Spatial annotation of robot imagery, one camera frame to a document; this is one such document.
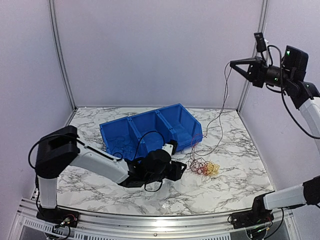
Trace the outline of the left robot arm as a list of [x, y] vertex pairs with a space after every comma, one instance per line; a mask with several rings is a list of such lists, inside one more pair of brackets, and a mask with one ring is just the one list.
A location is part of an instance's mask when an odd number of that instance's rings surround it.
[[58, 208], [57, 182], [68, 166], [88, 170], [124, 188], [141, 188], [164, 180], [176, 182], [187, 168], [186, 164], [172, 159], [177, 144], [171, 140], [146, 156], [129, 160], [82, 142], [75, 126], [68, 125], [54, 131], [30, 149], [31, 152], [37, 150], [35, 163], [30, 166], [36, 175], [39, 207], [51, 222], [58, 223], [63, 219], [63, 211]]

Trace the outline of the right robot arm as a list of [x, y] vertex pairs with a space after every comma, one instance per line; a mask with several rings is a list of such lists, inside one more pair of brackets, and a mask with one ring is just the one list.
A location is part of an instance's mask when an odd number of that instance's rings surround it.
[[[242, 75], [254, 87], [279, 88], [282, 104], [295, 125], [309, 138], [320, 144], [320, 92], [304, 80], [309, 56], [293, 46], [279, 54], [279, 66], [267, 64], [262, 56], [232, 60], [231, 69]], [[233, 218], [244, 216], [258, 224], [274, 209], [296, 209], [305, 205], [319, 206], [318, 176], [298, 185], [256, 196], [250, 210], [239, 211]]]

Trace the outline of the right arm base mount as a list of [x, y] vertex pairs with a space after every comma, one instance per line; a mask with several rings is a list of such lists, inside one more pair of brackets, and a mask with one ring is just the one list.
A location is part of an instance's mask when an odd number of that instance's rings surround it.
[[252, 227], [259, 224], [272, 222], [274, 215], [271, 211], [255, 214], [252, 210], [234, 212], [229, 215], [227, 221], [234, 229]]

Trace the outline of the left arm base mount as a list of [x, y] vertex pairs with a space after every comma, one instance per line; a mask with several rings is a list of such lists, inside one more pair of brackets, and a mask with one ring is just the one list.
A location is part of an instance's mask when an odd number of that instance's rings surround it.
[[78, 225], [80, 213], [78, 211], [63, 208], [40, 208], [36, 218], [55, 224], [57, 227], [69, 226], [75, 228]]

